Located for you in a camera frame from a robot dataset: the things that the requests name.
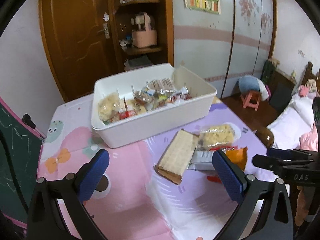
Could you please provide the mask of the brown wafer cracker pack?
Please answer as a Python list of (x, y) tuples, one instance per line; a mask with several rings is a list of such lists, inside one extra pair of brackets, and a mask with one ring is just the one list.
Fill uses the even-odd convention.
[(198, 141), (198, 135), (180, 129), (155, 165), (156, 173), (180, 185)]

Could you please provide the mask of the wooden corner shelf unit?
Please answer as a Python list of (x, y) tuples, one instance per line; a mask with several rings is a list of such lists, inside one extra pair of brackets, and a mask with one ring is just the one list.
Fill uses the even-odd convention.
[(146, 56), (152, 64), (174, 62), (172, 0), (107, 0), (118, 70)]

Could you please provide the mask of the pink basket on shelf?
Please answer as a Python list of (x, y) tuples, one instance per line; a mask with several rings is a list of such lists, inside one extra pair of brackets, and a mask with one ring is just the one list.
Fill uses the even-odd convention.
[(132, 31), (132, 42), (137, 48), (146, 48), (157, 45), (157, 31), (151, 27), (151, 18), (146, 12), (135, 16), (137, 30)]

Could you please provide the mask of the brown wooden door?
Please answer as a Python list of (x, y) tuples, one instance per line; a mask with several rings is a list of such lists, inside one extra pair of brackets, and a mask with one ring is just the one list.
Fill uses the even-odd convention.
[(118, 73), (107, 0), (39, 0), (42, 42), (54, 80), (68, 102)]

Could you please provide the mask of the pink plastic stool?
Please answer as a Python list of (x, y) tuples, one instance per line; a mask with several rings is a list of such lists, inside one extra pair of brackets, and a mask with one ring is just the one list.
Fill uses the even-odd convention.
[(247, 94), (241, 94), (240, 98), (242, 100), (242, 107), (243, 108), (253, 108), (255, 111), (258, 110), (261, 94), (255, 90), (250, 90)]

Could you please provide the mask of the white plastic storage bin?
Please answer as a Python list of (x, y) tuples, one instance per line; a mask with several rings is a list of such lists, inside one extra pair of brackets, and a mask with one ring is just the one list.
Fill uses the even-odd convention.
[(214, 96), (213, 85), (183, 66), (139, 68), (95, 82), (91, 126), (118, 148), (205, 117)]

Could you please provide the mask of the green chalkboard pink frame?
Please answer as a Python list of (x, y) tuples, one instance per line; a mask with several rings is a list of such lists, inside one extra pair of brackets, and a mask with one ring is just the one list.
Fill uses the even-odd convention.
[(43, 140), (3, 100), (1, 132), (11, 160), (8, 162), (1, 146), (1, 211), (14, 224), (26, 228)]

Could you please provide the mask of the clear wrapped bread pack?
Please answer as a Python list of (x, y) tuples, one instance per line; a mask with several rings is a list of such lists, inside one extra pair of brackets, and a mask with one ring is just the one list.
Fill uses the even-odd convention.
[(176, 91), (176, 88), (170, 78), (150, 80), (147, 82), (147, 86), (159, 94), (171, 94)]

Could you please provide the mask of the white pillow on bed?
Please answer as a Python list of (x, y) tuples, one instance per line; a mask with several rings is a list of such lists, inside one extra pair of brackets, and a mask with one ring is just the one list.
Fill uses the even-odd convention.
[(312, 103), (313, 100), (307, 96), (292, 96), (280, 116), (267, 126), (274, 137), (273, 148), (318, 151)]

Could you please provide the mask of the grey orange snack bar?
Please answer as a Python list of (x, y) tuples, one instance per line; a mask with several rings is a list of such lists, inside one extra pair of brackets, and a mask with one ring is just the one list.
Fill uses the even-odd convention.
[(215, 170), (216, 167), (225, 164), (225, 159), (237, 165), (241, 170), (245, 170), (247, 164), (247, 147), (223, 147), (217, 151), (200, 151), (195, 150), (189, 163), (189, 170), (209, 171)]

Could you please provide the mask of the pink purple cartoon tablecloth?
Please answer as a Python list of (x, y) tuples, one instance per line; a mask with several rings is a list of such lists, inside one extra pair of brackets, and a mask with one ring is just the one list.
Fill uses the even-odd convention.
[[(106, 144), (91, 127), (93, 97), (57, 107), (40, 157), (38, 176), (76, 173)], [(85, 208), (108, 239), (213, 239), (237, 203), (206, 173), (187, 170), (179, 185), (154, 167), (175, 136), (171, 130), (109, 149), (101, 187)]]

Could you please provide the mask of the blue white plush cushion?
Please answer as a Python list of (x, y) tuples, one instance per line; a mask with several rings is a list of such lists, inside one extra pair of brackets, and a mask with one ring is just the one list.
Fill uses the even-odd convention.
[(249, 91), (259, 92), (263, 101), (269, 98), (269, 93), (264, 83), (255, 76), (245, 75), (238, 80), (238, 87), (241, 94)]

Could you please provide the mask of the yellow puffed snack bag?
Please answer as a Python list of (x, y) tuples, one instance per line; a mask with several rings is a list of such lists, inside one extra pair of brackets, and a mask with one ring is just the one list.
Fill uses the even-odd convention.
[(199, 133), (196, 149), (208, 151), (219, 146), (231, 146), (241, 138), (241, 130), (231, 122), (203, 128)]

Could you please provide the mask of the clear bag puffed snacks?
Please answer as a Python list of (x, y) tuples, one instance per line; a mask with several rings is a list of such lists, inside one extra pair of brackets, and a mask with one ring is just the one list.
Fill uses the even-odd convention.
[(121, 99), (118, 91), (108, 94), (98, 103), (99, 119), (104, 124), (110, 124), (120, 120), (120, 115), (125, 112), (124, 99)]

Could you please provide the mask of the red white snack packet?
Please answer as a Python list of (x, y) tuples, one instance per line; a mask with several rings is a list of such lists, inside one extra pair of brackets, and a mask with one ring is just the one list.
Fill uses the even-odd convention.
[(190, 95), (188, 88), (184, 86), (181, 89), (167, 96), (167, 102), (175, 104), (175, 103), (184, 102), (185, 100), (189, 100), (191, 98), (192, 96)]

